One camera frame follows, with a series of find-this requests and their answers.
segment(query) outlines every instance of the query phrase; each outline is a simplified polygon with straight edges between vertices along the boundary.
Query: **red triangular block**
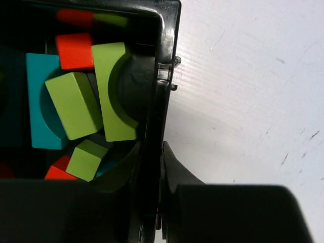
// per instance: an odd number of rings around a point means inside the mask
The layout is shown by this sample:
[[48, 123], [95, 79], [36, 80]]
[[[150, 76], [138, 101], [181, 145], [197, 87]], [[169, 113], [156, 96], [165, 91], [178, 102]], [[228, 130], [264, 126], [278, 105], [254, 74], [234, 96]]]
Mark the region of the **red triangular block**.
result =
[[60, 158], [50, 167], [45, 176], [45, 180], [77, 180], [77, 177], [65, 172], [69, 162], [69, 156], [63, 156]]

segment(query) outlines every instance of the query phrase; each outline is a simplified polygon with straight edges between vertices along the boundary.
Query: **teal arch block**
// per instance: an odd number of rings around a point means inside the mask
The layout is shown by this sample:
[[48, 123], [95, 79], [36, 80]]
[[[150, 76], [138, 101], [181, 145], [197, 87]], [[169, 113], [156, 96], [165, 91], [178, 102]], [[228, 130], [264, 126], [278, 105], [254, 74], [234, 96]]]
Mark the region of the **teal arch block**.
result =
[[63, 75], [59, 56], [26, 54], [31, 141], [34, 148], [62, 149], [69, 140], [45, 81]]

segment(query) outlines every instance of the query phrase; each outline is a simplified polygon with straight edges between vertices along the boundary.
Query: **green block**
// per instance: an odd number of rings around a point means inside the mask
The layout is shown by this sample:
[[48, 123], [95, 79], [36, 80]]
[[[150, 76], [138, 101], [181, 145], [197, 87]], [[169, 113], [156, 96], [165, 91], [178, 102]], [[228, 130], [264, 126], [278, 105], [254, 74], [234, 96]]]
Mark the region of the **green block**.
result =
[[92, 46], [92, 54], [106, 140], [135, 140], [138, 123], [125, 113], [117, 97], [118, 75], [130, 54], [124, 43]]
[[107, 148], [86, 139], [75, 148], [66, 172], [85, 181], [91, 181], [107, 152]]
[[5, 78], [5, 75], [2, 73], [2, 72], [0, 72], [0, 84], [1, 84], [1, 82], [2, 82], [2, 80]]
[[95, 14], [94, 19], [106, 24], [113, 24], [122, 28], [125, 28], [127, 25], [127, 18], [123, 16], [118, 16], [115, 14]]
[[75, 140], [102, 129], [102, 115], [85, 73], [68, 73], [45, 84], [68, 139]]

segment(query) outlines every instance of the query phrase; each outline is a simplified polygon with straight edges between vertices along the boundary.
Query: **red block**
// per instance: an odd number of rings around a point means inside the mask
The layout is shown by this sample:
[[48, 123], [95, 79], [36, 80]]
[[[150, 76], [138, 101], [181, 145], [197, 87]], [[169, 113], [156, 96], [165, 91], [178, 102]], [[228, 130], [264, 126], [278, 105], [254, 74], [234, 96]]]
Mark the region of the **red block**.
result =
[[92, 57], [92, 39], [89, 33], [63, 34], [56, 36], [56, 46], [61, 68], [94, 68]]
[[93, 14], [81, 10], [60, 9], [56, 12], [56, 17], [60, 22], [90, 29], [93, 23]]
[[0, 178], [15, 178], [13, 171], [5, 163], [0, 163]]
[[60, 158], [50, 167], [45, 176], [45, 180], [77, 180], [77, 177], [65, 172], [69, 162], [69, 156], [63, 156]]

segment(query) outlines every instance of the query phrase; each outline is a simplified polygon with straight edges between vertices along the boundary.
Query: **black plastic container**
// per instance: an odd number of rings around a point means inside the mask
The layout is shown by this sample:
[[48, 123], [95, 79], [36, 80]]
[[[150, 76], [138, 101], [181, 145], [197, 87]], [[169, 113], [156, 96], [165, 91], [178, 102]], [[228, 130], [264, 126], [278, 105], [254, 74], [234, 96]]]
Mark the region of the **black plastic container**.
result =
[[[1, 180], [0, 239], [138, 242], [142, 238], [149, 242], [155, 234], [160, 156], [176, 63], [181, 3], [177, 0], [8, 0], [0, 8], [0, 45], [20, 53], [56, 54], [56, 35], [84, 31], [58, 21], [56, 14], [61, 9], [110, 13], [127, 19], [123, 28], [94, 24], [88, 31], [100, 43], [125, 42], [136, 59], [147, 67], [143, 70], [145, 78], [135, 78], [138, 84], [133, 87], [127, 83], [129, 79], [121, 77], [123, 82], [118, 90], [124, 110], [142, 124], [137, 145], [128, 157], [134, 169], [117, 191], [105, 190], [104, 180], [93, 183]], [[14, 67], [21, 70], [20, 65], [24, 64], [10, 62], [10, 65], [13, 70]], [[127, 70], [138, 71], [134, 62], [127, 65]], [[0, 102], [3, 112], [13, 92], [6, 82], [1, 82], [0, 87], [3, 87]], [[17, 118], [20, 130], [16, 136], [20, 136], [21, 144], [0, 148], [2, 160], [10, 160], [16, 177], [43, 178], [51, 163], [70, 148], [59, 152], [31, 148], [26, 83], [19, 89], [21, 116]], [[132, 107], [134, 100], [139, 102], [138, 110]]]

